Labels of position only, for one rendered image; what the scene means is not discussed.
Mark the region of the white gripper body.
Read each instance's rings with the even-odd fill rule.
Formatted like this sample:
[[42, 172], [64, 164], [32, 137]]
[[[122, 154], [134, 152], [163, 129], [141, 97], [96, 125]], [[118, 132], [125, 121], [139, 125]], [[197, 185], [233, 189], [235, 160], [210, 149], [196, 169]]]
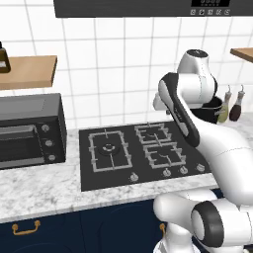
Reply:
[[153, 108], [155, 111], [164, 111], [165, 113], [169, 112], [168, 108], [163, 103], [158, 93], [155, 94], [155, 97], [153, 99]]

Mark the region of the black pot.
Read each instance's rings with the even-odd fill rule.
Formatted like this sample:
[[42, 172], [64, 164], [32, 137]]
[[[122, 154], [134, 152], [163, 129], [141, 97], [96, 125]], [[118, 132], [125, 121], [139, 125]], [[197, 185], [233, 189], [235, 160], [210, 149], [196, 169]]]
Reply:
[[221, 107], [222, 100], [219, 97], [213, 97], [210, 102], [203, 104], [200, 108], [192, 109], [191, 112], [200, 120], [216, 124]]

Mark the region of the black hob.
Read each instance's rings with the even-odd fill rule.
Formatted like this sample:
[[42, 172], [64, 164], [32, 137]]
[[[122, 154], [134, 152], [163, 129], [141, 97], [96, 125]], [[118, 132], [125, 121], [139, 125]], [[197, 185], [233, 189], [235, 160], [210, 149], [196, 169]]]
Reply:
[[[94, 191], [139, 183], [205, 175], [211, 169], [173, 122], [87, 128], [79, 131], [81, 190]], [[205, 166], [205, 172], [197, 165]], [[188, 174], [180, 168], [185, 166]], [[164, 177], [168, 168], [171, 177]], [[129, 177], [134, 172], [137, 182]]]

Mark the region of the yellow-green oil bottle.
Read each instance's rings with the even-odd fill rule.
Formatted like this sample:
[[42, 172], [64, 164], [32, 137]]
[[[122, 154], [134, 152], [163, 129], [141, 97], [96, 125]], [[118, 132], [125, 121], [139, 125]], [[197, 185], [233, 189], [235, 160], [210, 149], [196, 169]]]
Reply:
[[229, 104], [229, 100], [231, 98], [231, 95], [232, 95], [231, 90], [228, 90], [224, 95], [224, 100], [222, 102], [222, 106], [221, 106], [221, 109], [219, 111], [218, 118], [217, 118], [217, 121], [219, 123], [224, 123], [227, 120], [228, 104]]

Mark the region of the dark red bottle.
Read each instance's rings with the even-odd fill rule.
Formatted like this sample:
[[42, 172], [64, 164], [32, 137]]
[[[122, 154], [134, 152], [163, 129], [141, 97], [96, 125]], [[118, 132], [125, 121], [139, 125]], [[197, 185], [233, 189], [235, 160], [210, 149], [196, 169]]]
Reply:
[[237, 94], [236, 102], [229, 112], [229, 119], [233, 122], [237, 122], [241, 115], [241, 104], [244, 95], [245, 95], [244, 87], [241, 87], [241, 90]]

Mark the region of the dark grey range hood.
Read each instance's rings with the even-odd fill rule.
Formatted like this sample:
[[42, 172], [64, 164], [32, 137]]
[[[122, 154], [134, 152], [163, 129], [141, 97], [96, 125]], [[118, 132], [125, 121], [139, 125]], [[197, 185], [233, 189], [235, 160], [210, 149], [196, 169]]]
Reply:
[[253, 0], [53, 0], [56, 18], [253, 16]]

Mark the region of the navy cupboard door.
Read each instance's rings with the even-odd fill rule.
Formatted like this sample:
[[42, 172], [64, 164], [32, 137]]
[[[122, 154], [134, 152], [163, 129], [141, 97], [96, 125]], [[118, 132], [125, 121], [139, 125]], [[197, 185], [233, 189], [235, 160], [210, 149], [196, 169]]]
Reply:
[[153, 253], [162, 238], [153, 200], [80, 213], [86, 253]]

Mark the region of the black toaster oven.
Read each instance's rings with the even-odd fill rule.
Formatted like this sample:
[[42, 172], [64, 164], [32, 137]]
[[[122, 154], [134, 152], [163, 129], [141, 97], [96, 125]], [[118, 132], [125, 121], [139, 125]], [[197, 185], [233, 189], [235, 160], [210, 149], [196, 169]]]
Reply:
[[[49, 125], [49, 131], [42, 131], [42, 125]], [[0, 170], [63, 163], [66, 137], [59, 93], [0, 97]], [[53, 146], [44, 144], [47, 139]], [[54, 161], [48, 160], [51, 154]]]

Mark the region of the brown bottle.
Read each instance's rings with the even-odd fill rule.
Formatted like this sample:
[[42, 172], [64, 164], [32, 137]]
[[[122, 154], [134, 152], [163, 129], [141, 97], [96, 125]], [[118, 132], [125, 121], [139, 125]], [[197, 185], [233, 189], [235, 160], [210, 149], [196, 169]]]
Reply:
[[0, 73], [8, 73], [11, 71], [11, 65], [6, 49], [0, 42]]

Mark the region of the navy drawer front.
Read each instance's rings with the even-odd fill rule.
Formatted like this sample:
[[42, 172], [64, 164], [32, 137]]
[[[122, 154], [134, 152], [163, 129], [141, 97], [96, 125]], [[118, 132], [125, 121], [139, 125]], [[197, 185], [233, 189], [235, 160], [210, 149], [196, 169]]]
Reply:
[[0, 253], [85, 253], [79, 213], [0, 224]]

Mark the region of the wooden wall shelf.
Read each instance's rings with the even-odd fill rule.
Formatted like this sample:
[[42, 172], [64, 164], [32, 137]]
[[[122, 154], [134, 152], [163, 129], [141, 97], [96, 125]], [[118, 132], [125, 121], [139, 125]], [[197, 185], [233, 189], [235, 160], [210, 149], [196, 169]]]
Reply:
[[232, 55], [235, 55], [241, 59], [253, 63], [253, 47], [244, 47], [244, 48], [232, 48], [230, 50]]
[[56, 55], [9, 58], [11, 71], [0, 73], [0, 90], [51, 87], [57, 64]]

